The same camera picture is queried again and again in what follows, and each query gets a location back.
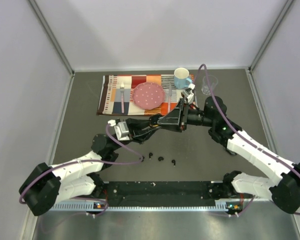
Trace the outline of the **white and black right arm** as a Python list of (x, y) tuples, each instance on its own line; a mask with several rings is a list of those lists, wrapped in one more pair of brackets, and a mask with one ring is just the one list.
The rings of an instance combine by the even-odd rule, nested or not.
[(282, 158), (255, 141), (227, 118), (226, 111), (227, 106), (218, 96), (209, 96), (203, 110), (180, 98), (176, 107), (160, 117), (157, 124), (175, 132), (186, 130), (188, 125), (208, 127), (208, 134), (216, 143), (243, 157), (265, 174), (265, 177), (240, 171), (226, 174), (223, 192), (227, 197), (250, 194), (272, 201), (285, 213), (297, 214), (300, 208), (300, 162)]

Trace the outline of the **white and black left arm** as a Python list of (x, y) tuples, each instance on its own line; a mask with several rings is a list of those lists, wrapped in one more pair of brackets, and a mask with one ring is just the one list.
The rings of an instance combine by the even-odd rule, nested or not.
[(127, 145), (142, 144), (161, 128), (153, 119), (109, 120), (106, 133), (94, 136), (88, 153), (60, 164), (38, 164), (19, 189), (19, 203), (28, 206), (34, 216), (41, 216), (62, 201), (80, 196), (99, 198), (104, 187), (98, 172), (118, 165), (115, 151), (125, 148), (139, 158), (129, 165), (139, 164), (144, 157)]

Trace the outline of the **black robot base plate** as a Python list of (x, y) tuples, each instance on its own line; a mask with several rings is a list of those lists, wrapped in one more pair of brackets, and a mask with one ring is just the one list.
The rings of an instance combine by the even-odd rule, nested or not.
[(111, 207), (206, 207), (240, 196), (228, 184), (211, 181), (112, 181), (102, 193)]

